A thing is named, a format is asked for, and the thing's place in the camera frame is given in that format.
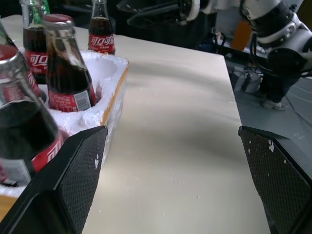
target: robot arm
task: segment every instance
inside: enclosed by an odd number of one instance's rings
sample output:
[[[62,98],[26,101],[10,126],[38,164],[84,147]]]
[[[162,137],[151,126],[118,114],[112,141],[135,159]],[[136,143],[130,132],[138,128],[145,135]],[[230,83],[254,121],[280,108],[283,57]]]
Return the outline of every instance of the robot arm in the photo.
[[[123,0],[117,7],[134,14],[129,25],[143,28],[185,25],[199,12],[212,14],[239,7],[253,28],[251,58],[263,73],[297,78],[312,71],[312,33],[285,0],[152,0],[147,5],[144,0]],[[268,54],[265,63],[256,55],[257,44]]]

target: floor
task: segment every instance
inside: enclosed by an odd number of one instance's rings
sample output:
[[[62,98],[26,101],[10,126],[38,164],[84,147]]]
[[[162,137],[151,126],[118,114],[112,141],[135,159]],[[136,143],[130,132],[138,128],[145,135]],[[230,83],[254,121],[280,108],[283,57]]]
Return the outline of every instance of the floor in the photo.
[[[288,92],[283,102],[289,110],[267,110],[260,100],[244,92],[235,92],[242,125],[270,131],[292,139],[301,150],[312,156],[312,80],[301,79]],[[294,109],[311,124],[307,124]]]

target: bottle neck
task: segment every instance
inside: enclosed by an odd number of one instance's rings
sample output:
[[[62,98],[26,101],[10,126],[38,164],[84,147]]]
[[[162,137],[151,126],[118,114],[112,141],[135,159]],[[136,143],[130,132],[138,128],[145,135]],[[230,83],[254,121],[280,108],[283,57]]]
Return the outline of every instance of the bottle neck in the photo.
[[[31,4],[30,1],[20,2],[23,14],[23,27],[42,27],[42,16],[46,13],[45,6],[42,1],[35,1]]]
[[[95,17],[104,17],[108,18],[107,12],[107,0],[93,0],[92,2],[92,16]]]
[[[58,56],[68,61],[72,66],[87,69],[80,54],[74,29],[51,30],[45,29],[47,38],[47,55],[49,59]]]
[[[0,93],[0,109],[8,103],[23,100],[40,106],[40,101],[28,83],[28,68],[22,54],[18,53],[0,65]]]
[[[1,21],[0,21],[0,43],[1,44],[10,44],[10,41],[8,41],[8,34],[4,28],[4,26],[2,25]]]

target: coca-cola bottle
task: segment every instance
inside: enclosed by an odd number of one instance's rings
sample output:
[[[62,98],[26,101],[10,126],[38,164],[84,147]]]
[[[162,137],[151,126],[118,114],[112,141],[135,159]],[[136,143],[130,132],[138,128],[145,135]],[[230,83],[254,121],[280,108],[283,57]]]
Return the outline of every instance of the coca-cola bottle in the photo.
[[[26,61],[23,55],[19,52],[19,50],[16,47],[13,47],[11,45],[0,44],[0,58],[1,58],[1,55],[7,51],[15,53],[12,59],[15,61],[16,64],[19,64],[19,66],[22,68],[20,72],[23,73],[24,79],[26,79],[29,82],[35,94],[40,98],[41,90],[38,87],[38,84],[35,81],[33,74],[31,73],[31,71],[29,71],[29,68],[26,64]]]
[[[62,146],[58,127],[25,79],[16,50],[0,54],[0,182],[26,185]]]
[[[47,85],[49,107],[63,112],[84,111],[96,103],[91,77],[75,39],[70,16],[43,17],[49,56]]]
[[[89,27],[89,50],[115,54],[113,28],[107,13],[107,0],[92,0]]]
[[[45,6],[42,0],[19,0],[23,12],[23,44],[27,62],[39,84],[45,84],[47,47],[42,16]]]
[[[16,47],[9,35],[7,34],[3,24],[0,21],[0,44],[6,44]]]

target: white table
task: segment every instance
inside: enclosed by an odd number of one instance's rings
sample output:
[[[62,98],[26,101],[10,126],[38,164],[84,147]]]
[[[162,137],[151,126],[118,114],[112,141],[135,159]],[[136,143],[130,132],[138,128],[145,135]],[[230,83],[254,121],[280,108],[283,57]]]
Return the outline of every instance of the white table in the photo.
[[[22,45],[21,16],[2,23]],[[83,233],[269,234],[224,58],[123,36],[116,49],[129,87]]]

